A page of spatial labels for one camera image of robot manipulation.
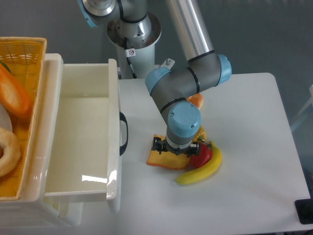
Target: bagel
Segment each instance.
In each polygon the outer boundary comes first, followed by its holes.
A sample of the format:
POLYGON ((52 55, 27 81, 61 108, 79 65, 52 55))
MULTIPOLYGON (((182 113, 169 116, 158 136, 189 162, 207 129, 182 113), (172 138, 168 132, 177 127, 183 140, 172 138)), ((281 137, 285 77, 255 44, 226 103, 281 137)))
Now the bagel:
POLYGON ((0 177, 9 173, 18 163, 21 157, 21 149, 16 135, 0 127, 0 177))

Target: white drawer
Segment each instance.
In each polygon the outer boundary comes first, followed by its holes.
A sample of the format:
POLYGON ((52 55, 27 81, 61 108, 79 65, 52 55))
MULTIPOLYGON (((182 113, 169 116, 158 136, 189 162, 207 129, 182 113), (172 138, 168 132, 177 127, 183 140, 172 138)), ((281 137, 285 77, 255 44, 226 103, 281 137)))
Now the white drawer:
POLYGON ((116 61, 65 64, 45 198, 120 203, 120 114, 116 61))

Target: yellow basket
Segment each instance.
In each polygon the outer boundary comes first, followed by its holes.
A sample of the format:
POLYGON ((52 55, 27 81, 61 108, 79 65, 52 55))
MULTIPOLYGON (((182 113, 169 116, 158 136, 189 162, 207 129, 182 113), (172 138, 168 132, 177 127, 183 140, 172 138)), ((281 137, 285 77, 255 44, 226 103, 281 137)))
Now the yellow basket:
POLYGON ((30 118, 18 118, 9 113, 13 133, 21 146, 21 158, 10 173, 0 177, 0 201, 19 199, 25 184, 36 132, 37 100, 41 91, 45 50, 44 38, 0 37, 0 60, 24 85, 34 104, 30 118))

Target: blue joint cap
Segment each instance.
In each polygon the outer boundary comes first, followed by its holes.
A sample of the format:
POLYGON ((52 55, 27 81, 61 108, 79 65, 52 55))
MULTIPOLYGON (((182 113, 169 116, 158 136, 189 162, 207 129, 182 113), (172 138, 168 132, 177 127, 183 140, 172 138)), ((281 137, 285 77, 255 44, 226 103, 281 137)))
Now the blue joint cap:
POLYGON ((145 84, 151 95, 153 87, 157 84, 157 82, 170 70, 167 67, 160 67, 157 69, 152 70, 146 77, 145 84))
POLYGON ((227 81, 232 73, 229 60, 224 55, 217 55, 221 61, 221 76, 217 85, 227 81))
POLYGON ((200 127, 200 111, 195 105, 182 101, 171 108, 167 122, 168 127, 177 136, 182 138, 192 137, 200 127))
POLYGON ((90 19, 90 16, 88 15, 88 13, 86 12, 86 10, 84 9, 84 6, 83 6, 83 1, 82 0, 77 0, 77 3, 78 3, 78 6, 79 6, 79 9, 81 10, 81 12, 83 13, 83 16, 88 24, 88 26, 90 28, 94 28, 94 27, 97 27, 97 25, 92 22, 92 20, 90 19))

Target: warning sticker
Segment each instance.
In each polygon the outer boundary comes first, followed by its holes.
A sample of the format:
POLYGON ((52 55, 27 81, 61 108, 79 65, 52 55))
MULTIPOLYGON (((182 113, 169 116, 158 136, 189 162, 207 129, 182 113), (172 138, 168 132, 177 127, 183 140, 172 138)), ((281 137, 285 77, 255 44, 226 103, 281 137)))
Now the warning sticker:
POLYGON ((131 57, 136 55, 136 51, 134 48, 125 50, 126 57, 131 57))

